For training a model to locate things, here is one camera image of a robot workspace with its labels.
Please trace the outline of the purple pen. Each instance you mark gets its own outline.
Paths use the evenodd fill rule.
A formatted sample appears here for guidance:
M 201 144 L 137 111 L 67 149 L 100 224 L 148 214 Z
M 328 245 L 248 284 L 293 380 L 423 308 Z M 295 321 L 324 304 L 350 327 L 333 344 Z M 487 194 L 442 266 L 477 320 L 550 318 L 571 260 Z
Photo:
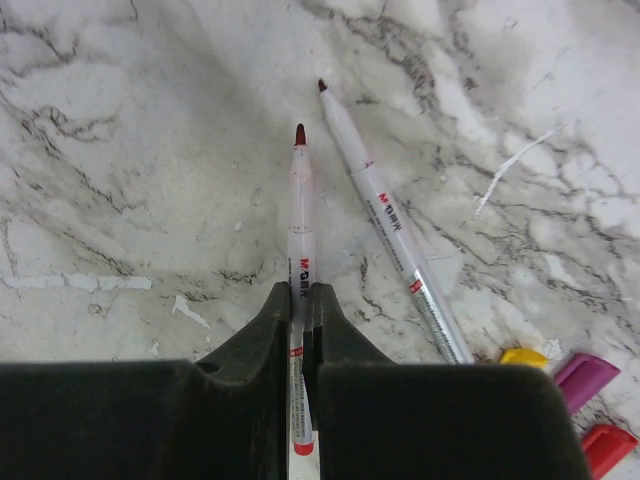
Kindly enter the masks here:
M 450 364 L 472 364 L 474 357 L 435 275 L 428 268 L 413 231 L 366 150 L 351 116 L 324 80 L 318 81 L 318 89 L 328 129 L 364 209 L 406 284 L 416 309 L 431 330 L 438 350 Z

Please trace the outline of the red pen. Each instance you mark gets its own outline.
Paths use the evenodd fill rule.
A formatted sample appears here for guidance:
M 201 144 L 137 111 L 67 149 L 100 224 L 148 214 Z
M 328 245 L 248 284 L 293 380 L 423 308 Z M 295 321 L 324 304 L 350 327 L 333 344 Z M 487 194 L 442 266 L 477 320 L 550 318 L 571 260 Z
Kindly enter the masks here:
M 296 127 L 289 173 L 287 233 L 288 277 L 291 293 L 290 429 L 294 452 L 308 456 L 314 450 L 308 388 L 303 374 L 304 335 L 312 331 L 310 291 L 316 280 L 316 241 L 313 225 L 314 184 L 303 125 Z

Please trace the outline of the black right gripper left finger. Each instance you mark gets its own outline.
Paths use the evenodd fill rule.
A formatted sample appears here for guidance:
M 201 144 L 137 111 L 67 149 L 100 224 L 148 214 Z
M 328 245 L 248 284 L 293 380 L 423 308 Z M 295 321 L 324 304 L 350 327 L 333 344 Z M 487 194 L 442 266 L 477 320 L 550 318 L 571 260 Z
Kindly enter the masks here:
M 188 360 L 5 363 L 5 479 L 284 479 L 290 290 Z

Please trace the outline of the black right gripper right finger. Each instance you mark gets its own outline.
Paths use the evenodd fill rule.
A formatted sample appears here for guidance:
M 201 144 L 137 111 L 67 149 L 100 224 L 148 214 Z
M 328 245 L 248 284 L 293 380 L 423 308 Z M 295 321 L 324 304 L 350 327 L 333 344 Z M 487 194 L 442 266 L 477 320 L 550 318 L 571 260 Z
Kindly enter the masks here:
M 398 364 L 311 290 L 324 479 L 586 479 L 564 400 L 525 366 Z

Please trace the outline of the red pen cap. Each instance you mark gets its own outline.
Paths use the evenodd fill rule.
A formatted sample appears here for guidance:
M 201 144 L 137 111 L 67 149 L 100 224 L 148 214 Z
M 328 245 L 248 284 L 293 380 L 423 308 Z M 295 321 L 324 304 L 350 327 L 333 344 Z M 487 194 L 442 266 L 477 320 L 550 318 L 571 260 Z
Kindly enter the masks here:
M 632 452 L 639 440 L 615 425 L 595 425 L 581 440 L 594 479 L 602 479 Z

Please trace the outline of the purple pen cap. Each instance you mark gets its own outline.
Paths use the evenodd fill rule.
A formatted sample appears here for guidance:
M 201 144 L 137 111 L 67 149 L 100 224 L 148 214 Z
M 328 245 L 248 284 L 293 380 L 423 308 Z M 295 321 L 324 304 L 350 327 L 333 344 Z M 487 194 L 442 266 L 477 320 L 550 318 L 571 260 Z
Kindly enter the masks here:
M 589 354 L 576 353 L 554 376 L 570 415 L 579 411 L 618 374 L 620 369 Z

